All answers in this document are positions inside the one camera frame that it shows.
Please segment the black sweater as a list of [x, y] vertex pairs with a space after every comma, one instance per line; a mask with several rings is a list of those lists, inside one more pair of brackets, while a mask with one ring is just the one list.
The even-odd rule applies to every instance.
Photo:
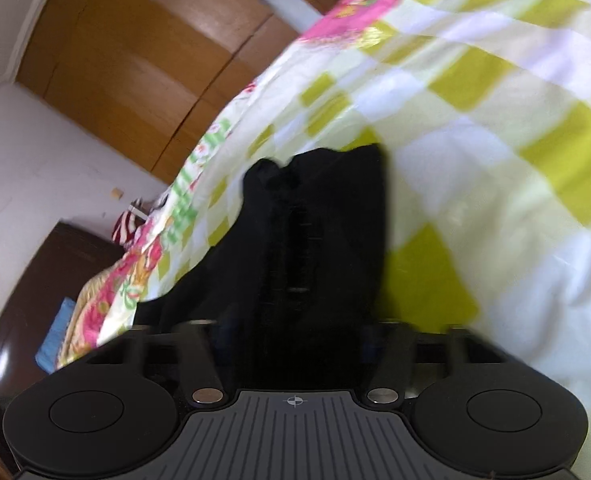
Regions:
[[377, 354], [385, 160], [370, 144], [258, 160], [222, 240], [135, 323], [213, 323], [215, 363], [237, 389], [353, 389]]

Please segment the yellow pillow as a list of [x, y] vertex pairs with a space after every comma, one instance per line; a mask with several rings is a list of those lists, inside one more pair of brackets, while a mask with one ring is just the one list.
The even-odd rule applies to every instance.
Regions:
[[114, 290], [107, 286], [107, 282], [111, 281], [115, 268], [113, 264], [102, 270], [87, 281], [80, 291], [59, 347], [57, 370], [96, 348], [102, 324], [111, 306], [112, 299], [106, 297], [106, 292], [112, 295]]

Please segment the red white striped cloth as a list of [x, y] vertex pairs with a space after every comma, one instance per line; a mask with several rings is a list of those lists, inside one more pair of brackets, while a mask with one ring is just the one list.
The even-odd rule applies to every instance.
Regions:
[[131, 205], [120, 214], [116, 223], [114, 223], [111, 240], [114, 244], [120, 245], [123, 248], [130, 247], [138, 232], [138, 229], [143, 226], [148, 220], [148, 214], [142, 211], [139, 207]]

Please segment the dark wooden headboard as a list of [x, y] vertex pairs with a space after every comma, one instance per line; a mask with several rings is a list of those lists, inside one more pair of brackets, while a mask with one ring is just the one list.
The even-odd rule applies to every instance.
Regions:
[[88, 280], [122, 255], [121, 246], [79, 226], [54, 226], [0, 315], [0, 398], [12, 398], [46, 376], [35, 355], [62, 300], [76, 298]]

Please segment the checkered bed quilt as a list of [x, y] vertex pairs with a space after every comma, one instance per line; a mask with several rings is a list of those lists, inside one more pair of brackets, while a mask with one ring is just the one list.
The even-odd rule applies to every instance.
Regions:
[[223, 237], [256, 159], [370, 143], [394, 316], [471, 326], [568, 387], [591, 479], [591, 0], [341, 0], [202, 133], [116, 263], [97, 345]]

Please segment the wooden wardrobe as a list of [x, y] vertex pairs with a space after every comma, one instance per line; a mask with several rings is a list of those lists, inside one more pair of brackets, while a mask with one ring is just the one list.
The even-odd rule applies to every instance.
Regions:
[[17, 79], [162, 181], [338, 0], [47, 0]]

